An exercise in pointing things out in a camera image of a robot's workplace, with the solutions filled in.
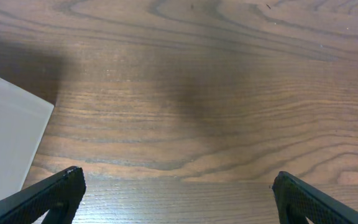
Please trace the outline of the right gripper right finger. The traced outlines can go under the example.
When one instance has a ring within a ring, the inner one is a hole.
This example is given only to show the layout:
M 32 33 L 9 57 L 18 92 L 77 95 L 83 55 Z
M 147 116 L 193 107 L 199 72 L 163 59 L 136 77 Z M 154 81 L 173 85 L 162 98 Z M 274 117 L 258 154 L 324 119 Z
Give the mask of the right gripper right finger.
M 281 224 L 358 224 L 358 212 L 288 172 L 280 171 L 272 190 Z

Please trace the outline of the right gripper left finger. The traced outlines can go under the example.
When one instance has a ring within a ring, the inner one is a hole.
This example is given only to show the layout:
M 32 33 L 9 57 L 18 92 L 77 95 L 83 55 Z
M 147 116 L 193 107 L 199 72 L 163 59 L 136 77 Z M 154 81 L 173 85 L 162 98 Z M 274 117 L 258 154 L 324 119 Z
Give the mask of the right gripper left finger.
M 71 223 L 85 192 L 83 169 L 68 167 L 0 200 L 0 223 Z

